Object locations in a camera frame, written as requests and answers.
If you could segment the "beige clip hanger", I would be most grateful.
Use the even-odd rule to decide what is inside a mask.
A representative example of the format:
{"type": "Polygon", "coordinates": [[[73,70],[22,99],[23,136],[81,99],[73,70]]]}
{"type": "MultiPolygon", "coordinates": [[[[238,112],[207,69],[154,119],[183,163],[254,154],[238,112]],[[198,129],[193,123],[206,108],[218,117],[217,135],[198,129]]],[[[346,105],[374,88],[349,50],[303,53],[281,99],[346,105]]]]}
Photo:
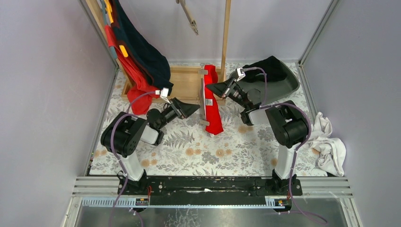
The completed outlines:
{"type": "Polygon", "coordinates": [[[203,117],[200,120],[200,124],[204,126],[209,126],[209,122],[206,120],[206,104],[205,104],[205,81],[204,76],[207,75],[208,71],[205,69],[198,70],[198,74],[200,75],[200,104],[202,106],[203,117]]]}

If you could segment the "red white-trimmed underwear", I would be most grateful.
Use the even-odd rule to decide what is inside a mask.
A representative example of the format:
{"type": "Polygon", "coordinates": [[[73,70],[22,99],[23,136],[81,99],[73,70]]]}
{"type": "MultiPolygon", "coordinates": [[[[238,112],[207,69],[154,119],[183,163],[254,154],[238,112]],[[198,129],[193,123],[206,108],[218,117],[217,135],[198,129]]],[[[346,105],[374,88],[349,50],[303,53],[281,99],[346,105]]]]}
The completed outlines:
{"type": "Polygon", "coordinates": [[[207,75],[204,76],[204,81],[206,120],[209,122],[209,126],[206,126],[205,131],[212,135],[218,135],[224,131],[218,109],[218,103],[214,94],[206,88],[207,84],[218,83],[218,74],[216,72],[216,66],[214,65],[205,65],[204,69],[208,71],[207,75]]]}

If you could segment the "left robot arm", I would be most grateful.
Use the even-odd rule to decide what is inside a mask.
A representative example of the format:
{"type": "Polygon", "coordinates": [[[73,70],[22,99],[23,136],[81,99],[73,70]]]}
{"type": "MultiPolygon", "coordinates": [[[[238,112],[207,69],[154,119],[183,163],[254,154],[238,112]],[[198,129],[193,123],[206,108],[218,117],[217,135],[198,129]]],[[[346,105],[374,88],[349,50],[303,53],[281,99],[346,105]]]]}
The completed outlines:
{"type": "Polygon", "coordinates": [[[140,142],[158,146],[164,133],[161,131],[174,119],[186,119],[200,109],[198,104],[190,104],[177,98],[165,103],[162,111],[150,109],[146,118],[140,118],[127,112],[120,112],[101,135],[101,145],[112,153],[121,167],[119,177],[123,187],[131,186],[144,190],[147,186],[147,174],[141,167],[136,152],[140,142]]]}

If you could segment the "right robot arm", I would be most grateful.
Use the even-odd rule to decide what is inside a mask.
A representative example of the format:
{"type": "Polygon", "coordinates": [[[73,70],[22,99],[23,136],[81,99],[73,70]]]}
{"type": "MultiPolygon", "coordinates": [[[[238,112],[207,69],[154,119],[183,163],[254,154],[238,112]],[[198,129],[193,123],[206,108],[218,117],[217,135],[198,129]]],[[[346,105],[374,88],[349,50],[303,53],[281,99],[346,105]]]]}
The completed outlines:
{"type": "Polygon", "coordinates": [[[208,84],[206,88],[222,99],[230,98],[241,105],[244,110],[240,116],[244,124],[270,125],[279,143],[278,162],[272,171],[272,177],[281,186],[294,183],[296,153],[311,134],[311,124],[305,112],[291,100],[265,106],[260,102],[254,103],[248,99],[248,94],[240,88],[234,78],[208,84]]]}

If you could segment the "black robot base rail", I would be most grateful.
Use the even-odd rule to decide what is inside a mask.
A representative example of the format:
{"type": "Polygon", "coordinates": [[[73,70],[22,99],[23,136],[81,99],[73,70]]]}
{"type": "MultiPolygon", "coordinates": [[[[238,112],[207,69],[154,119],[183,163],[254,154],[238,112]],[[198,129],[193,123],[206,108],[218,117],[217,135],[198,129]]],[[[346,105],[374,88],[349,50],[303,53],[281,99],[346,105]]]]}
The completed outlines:
{"type": "Polygon", "coordinates": [[[117,192],[144,196],[151,205],[268,205],[268,199],[279,207],[289,206],[291,196],[303,194],[296,177],[211,177],[211,176],[143,176],[138,181],[119,176],[117,192]]]}

